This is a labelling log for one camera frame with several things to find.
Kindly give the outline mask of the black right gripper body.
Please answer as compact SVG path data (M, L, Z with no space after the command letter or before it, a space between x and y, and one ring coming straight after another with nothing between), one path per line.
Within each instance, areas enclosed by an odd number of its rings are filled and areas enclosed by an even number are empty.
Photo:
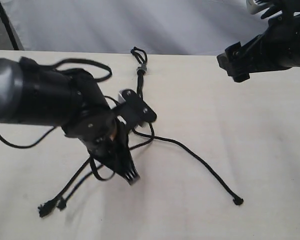
M239 72L242 74L283 71L300 67L300 14L279 15L268 21L256 43L246 44Z

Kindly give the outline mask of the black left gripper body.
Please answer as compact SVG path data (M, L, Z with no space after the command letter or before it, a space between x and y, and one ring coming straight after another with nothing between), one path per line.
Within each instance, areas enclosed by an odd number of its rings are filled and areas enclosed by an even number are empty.
M111 110L84 110L64 125L64 133L79 139L95 160L115 173L133 173L126 125Z

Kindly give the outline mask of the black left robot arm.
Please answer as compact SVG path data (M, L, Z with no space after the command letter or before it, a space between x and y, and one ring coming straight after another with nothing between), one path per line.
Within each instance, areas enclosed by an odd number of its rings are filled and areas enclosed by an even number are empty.
M142 119L129 99L110 107L98 83L82 68L0 58L0 123L60 127L85 145L95 176L101 163L133 185L140 176L128 134Z

